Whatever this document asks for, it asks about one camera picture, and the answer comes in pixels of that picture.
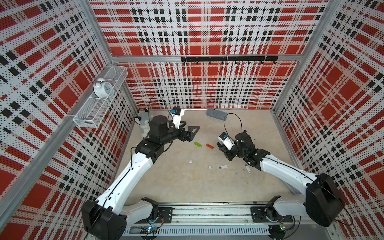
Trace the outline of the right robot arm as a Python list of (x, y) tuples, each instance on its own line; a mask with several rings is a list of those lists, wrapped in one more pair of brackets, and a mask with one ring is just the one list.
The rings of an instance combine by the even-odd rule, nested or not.
[(318, 225), (329, 227), (344, 209), (345, 202), (329, 175), (300, 170), (266, 150), (257, 149), (246, 131), (237, 134), (235, 139), (223, 132), (218, 140), (219, 150), (229, 161), (241, 158), (249, 166), (279, 178), (295, 190), (294, 196), (276, 195), (266, 204), (269, 221), (277, 222), (284, 216), (309, 217)]

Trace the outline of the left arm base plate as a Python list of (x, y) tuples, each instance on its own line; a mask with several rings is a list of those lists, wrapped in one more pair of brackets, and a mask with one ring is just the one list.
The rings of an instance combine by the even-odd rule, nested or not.
[(174, 208), (172, 207), (160, 207), (156, 211), (153, 211), (147, 219), (140, 220), (137, 224), (144, 224), (148, 221), (155, 224), (169, 224), (172, 222), (173, 210)]

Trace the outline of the green usb drive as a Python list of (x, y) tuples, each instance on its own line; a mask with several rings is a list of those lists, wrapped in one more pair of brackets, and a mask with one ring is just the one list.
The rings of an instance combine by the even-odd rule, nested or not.
[(194, 142), (194, 144), (195, 144), (197, 147), (199, 147), (199, 148), (202, 147), (202, 144), (200, 144), (200, 143), (198, 143), (198, 142)]

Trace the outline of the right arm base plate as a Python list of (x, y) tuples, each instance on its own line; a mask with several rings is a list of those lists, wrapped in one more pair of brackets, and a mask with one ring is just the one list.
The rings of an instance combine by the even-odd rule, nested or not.
[(272, 207), (251, 207), (251, 217), (254, 223), (293, 223), (292, 216), (281, 216)]

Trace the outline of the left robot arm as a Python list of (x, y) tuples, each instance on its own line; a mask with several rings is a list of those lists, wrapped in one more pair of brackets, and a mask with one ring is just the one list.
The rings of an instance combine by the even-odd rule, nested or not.
[(127, 226), (139, 221), (154, 223), (158, 217), (158, 202), (143, 198), (129, 206), (127, 213), (123, 207), (129, 195), (162, 153), (165, 145), (175, 140), (191, 142), (199, 131), (198, 126), (189, 126), (175, 116), (169, 121), (166, 116), (155, 116), (149, 122), (148, 135), (134, 148), (130, 163), (116, 180), (96, 200), (86, 201), (81, 209), (84, 229), (100, 240), (118, 240)]

